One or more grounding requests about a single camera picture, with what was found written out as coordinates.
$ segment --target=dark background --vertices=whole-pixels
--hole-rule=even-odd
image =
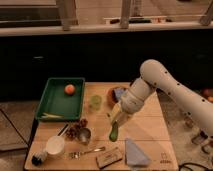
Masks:
[[[0,100],[39,99],[49,77],[130,82],[146,59],[191,89],[213,87],[212,30],[0,37]]]

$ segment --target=orange fruit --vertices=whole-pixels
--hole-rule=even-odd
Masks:
[[[72,84],[68,84],[64,88],[64,92],[68,95],[73,95],[75,92],[75,86]]]

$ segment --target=green vegetable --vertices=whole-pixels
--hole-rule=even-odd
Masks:
[[[112,125],[112,130],[111,130],[111,133],[109,135],[109,139],[112,142],[115,142],[118,139],[118,123],[117,122],[114,122],[113,125]]]

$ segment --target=fork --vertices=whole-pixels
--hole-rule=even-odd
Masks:
[[[98,152],[98,151],[104,151],[104,150],[106,150],[106,148],[103,146],[103,147],[92,149],[92,150],[88,150],[88,151],[75,151],[75,152],[71,152],[71,153],[69,153],[69,156],[72,159],[78,159],[80,156],[82,156],[84,154],[88,154],[88,153],[92,153],[92,152]]]

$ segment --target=gray towel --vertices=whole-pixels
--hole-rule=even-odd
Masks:
[[[126,164],[130,167],[147,166],[150,164],[150,159],[131,139],[125,139],[126,149]]]

